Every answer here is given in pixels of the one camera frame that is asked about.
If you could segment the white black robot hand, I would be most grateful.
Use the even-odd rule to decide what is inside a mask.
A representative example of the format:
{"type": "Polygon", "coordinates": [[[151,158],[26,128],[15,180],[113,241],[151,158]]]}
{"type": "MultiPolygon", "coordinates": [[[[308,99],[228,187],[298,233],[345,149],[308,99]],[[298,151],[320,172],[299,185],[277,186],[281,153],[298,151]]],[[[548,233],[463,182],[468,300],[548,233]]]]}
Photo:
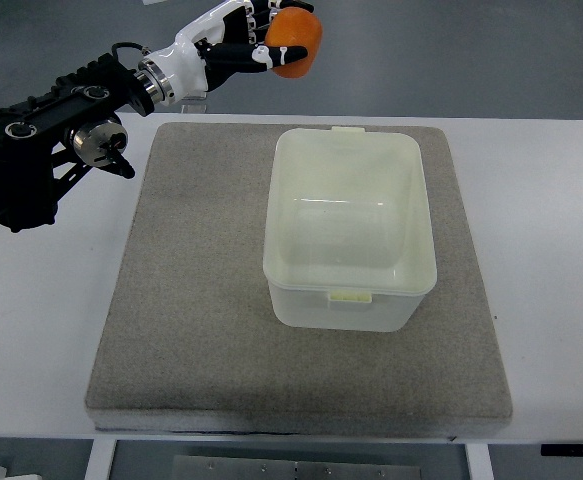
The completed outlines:
{"type": "Polygon", "coordinates": [[[138,80],[154,103],[171,105],[185,96],[209,93],[236,73],[261,73],[302,60],[302,46],[267,47],[265,36],[283,8],[305,1],[224,1],[183,27],[174,42],[139,63],[138,80]]]}

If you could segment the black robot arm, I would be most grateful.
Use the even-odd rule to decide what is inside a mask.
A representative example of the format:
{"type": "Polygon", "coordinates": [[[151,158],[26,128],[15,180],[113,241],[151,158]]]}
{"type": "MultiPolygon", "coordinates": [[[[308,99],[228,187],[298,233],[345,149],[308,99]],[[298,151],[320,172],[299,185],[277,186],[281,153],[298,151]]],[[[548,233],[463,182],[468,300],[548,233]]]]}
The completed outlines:
{"type": "Polygon", "coordinates": [[[60,199],[92,169],[134,177],[116,112],[146,116],[165,94],[147,69],[121,64],[118,48],[0,108],[0,225],[11,232],[54,224],[60,199]]]}

